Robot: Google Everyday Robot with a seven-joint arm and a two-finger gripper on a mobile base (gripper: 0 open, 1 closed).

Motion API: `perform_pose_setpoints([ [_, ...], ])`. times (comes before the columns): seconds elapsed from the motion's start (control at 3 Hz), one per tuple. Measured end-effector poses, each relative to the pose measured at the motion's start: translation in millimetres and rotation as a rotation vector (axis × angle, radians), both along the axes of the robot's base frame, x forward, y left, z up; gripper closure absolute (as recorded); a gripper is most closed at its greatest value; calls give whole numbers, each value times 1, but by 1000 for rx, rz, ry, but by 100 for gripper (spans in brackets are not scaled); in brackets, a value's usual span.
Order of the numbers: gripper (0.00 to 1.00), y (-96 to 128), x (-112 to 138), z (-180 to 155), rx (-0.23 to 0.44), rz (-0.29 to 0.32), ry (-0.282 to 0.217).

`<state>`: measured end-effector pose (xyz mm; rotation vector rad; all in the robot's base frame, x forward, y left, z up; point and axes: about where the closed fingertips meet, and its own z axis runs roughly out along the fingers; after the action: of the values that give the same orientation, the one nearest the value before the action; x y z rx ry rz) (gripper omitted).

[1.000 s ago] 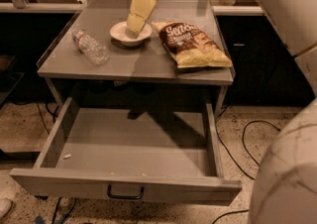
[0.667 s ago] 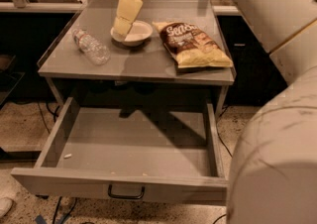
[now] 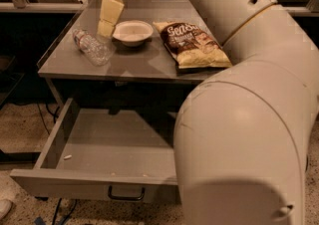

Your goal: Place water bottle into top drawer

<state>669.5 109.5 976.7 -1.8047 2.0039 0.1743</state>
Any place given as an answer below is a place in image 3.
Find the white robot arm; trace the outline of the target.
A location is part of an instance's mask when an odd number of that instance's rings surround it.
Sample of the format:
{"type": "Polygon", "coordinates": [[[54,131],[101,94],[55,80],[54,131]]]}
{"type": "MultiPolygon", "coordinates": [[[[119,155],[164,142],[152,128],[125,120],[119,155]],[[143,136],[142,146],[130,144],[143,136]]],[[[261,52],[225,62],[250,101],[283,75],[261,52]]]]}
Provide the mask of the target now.
{"type": "Polygon", "coordinates": [[[276,0],[189,0],[232,67],[198,85],[173,143],[186,225],[304,225],[319,51],[276,0]]]}

